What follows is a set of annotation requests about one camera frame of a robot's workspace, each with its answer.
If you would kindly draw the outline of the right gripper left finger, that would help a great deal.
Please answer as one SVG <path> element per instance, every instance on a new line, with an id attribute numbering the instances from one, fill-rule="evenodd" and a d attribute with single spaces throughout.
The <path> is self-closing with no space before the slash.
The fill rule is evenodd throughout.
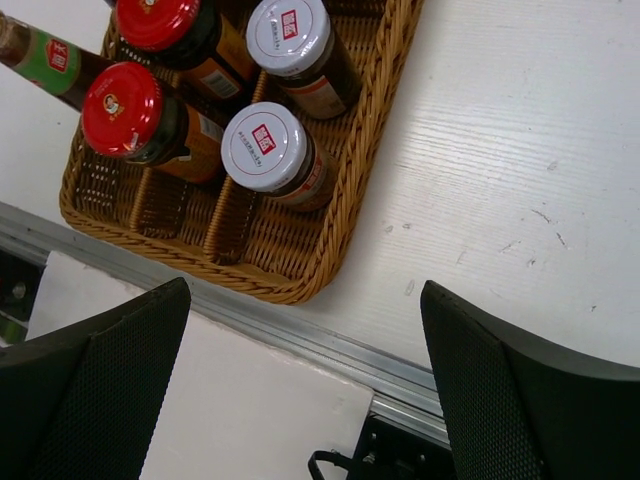
<path id="1" fill-rule="evenodd" d="M 190 306 L 175 278 L 2 349 L 2 478 L 139 478 Z"/>

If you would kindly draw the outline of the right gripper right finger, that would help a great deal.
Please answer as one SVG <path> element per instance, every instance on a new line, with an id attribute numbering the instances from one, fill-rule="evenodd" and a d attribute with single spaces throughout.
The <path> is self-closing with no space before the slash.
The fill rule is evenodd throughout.
<path id="1" fill-rule="evenodd" d="M 420 309 L 458 478 L 638 478 L 638 368 L 548 341 L 434 281 Z"/>

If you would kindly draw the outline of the red lid chili jar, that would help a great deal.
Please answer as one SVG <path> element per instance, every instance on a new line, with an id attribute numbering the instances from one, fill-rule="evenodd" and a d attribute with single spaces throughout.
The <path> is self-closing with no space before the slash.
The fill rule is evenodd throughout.
<path id="1" fill-rule="evenodd" d="M 116 63 L 95 79 L 81 128 L 96 153 L 192 184 L 209 184 L 222 170 L 222 126 L 137 63 Z"/>
<path id="2" fill-rule="evenodd" d="M 224 104 L 250 101 L 259 68 L 244 36 L 215 1 L 118 1 L 122 37 Z"/>

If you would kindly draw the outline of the white lid jar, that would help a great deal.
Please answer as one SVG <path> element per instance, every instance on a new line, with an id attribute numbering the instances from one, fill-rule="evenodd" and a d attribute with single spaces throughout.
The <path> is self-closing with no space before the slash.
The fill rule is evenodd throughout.
<path id="1" fill-rule="evenodd" d="M 262 1 L 246 30 L 248 52 L 310 117 L 335 118 L 357 103 L 360 74 L 322 1 Z"/>
<path id="2" fill-rule="evenodd" d="M 281 104 L 239 111 L 224 131 L 221 158 L 236 184 L 294 211 L 312 212 L 332 199 L 337 161 Z"/>

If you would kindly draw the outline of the green label sauce bottle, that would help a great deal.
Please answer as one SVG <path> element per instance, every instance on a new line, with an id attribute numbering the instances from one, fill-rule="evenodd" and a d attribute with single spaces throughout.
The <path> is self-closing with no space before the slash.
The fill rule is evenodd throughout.
<path id="1" fill-rule="evenodd" d="M 77 112 L 113 60 L 1 13 L 1 63 Z"/>

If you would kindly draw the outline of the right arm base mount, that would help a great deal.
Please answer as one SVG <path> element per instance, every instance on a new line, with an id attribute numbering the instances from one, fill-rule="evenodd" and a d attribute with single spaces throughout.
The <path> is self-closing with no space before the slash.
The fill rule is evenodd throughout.
<path id="1" fill-rule="evenodd" d="M 325 477 L 331 465 L 348 479 L 455 479 L 453 456 L 445 446 L 390 420 L 371 414 L 361 430 L 355 453 L 316 450 L 308 462 L 310 476 Z"/>

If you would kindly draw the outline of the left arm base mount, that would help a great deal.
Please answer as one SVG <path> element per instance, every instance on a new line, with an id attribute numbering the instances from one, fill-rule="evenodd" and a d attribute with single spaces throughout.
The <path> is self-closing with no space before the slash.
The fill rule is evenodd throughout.
<path id="1" fill-rule="evenodd" d="M 1 251 L 1 347 L 25 340 L 43 273 L 42 265 Z"/>

